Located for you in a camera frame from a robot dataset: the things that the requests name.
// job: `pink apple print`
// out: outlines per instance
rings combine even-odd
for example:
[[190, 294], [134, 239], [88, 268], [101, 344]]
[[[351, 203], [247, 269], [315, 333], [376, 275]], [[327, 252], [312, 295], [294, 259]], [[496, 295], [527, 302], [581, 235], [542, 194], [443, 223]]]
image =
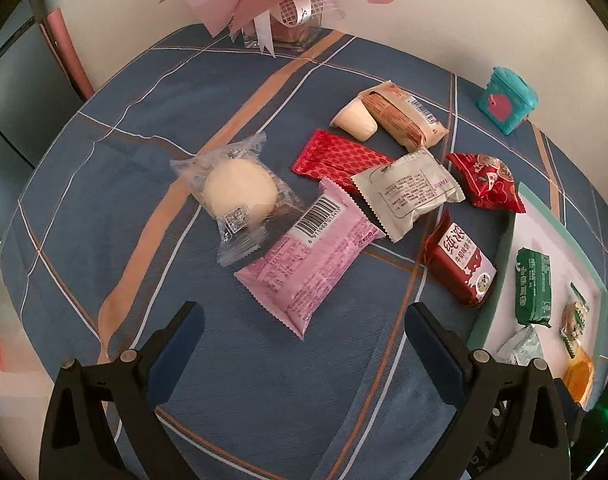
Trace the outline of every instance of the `pink apple print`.
[[512, 109], [511, 101], [504, 94], [489, 95], [486, 108], [501, 123], [508, 119]]

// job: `blue tablecloth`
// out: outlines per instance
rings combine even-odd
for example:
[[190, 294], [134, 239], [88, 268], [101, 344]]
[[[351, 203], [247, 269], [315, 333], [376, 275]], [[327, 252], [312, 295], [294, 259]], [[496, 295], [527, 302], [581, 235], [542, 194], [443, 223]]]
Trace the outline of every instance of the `blue tablecloth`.
[[[604, 200], [530, 123], [503, 136], [476, 107], [478, 86], [338, 32], [325, 32], [302, 56], [278, 51], [273, 59], [196, 25], [148, 49], [84, 104], [20, 199], [2, 271], [49, 374], [55, 378], [67, 356], [97, 361], [98, 314], [112, 291], [127, 317], [110, 339], [110, 358], [142, 345], [185, 300], [198, 301], [206, 332], [158, 414], [200, 478], [409, 478], [452, 408], [406, 343], [404, 308], [423, 301], [464, 340], [478, 314], [417, 263], [435, 215], [399, 243], [378, 240], [362, 253], [300, 342], [233, 277], [240, 265], [216, 263], [216, 223], [178, 191], [169, 168], [207, 142], [264, 129], [261, 159], [310, 202], [318, 184], [293, 174], [293, 160], [357, 92], [387, 79], [448, 126], [431, 149], [437, 158], [472, 152], [503, 160], [559, 216], [608, 289]], [[404, 154], [383, 131], [366, 144]], [[449, 210], [493, 261], [505, 213], [467, 202]], [[608, 333], [602, 345], [608, 356]], [[599, 368], [596, 381], [604, 373]], [[109, 418], [125, 462], [143, 476], [112, 409]]]

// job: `tray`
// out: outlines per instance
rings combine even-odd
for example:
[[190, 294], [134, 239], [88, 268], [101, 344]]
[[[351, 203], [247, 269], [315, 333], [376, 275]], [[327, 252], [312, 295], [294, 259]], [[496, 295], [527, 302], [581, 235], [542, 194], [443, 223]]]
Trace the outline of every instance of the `tray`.
[[494, 355], [522, 327], [517, 323], [514, 312], [514, 266], [517, 251], [526, 247], [550, 257], [551, 328], [535, 325], [535, 330], [542, 342], [544, 358], [553, 377], [562, 377], [570, 364], [570, 357], [559, 336], [562, 310], [568, 299], [569, 282], [575, 283], [591, 307], [582, 346], [597, 366], [608, 305], [604, 283], [584, 251], [542, 200], [524, 184], [519, 185], [518, 192], [526, 213], [511, 214], [510, 225], [500, 238], [495, 259], [497, 275], [493, 290], [482, 306], [467, 345], [471, 349], [484, 348]]

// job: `pink snack package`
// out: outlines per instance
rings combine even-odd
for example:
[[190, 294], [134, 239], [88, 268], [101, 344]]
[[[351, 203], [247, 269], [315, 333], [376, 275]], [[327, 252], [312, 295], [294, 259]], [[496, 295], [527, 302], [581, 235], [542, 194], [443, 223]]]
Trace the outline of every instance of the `pink snack package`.
[[324, 177], [322, 195], [261, 258], [235, 277], [300, 339], [313, 312], [360, 251], [384, 233], [353, 199]]

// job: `barcode number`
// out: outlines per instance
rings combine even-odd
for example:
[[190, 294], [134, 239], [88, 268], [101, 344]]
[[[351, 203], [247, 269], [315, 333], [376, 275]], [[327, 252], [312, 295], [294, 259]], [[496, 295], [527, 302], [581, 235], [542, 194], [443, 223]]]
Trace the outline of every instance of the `barcode number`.
[[431, 114], [430, 111], [428, 111], [427, 108], [425, 108], [424, 105], [421, 104], [421, 102], [417, 99], [413, 99], [411, 101], [411, 106], [417, 108], [417, 111], [422, 114], [422, 117], [425, 118], [426, 122], [428, 122], [429, 124], [435, 124], [437, 122], [435, 116]]
[[325, 196], [321, 196], [304, 216], [293, 226], [308, 237], [308, 243], [317, 238], [320, 231], [327, 227], [340, 212], [340, 206]]

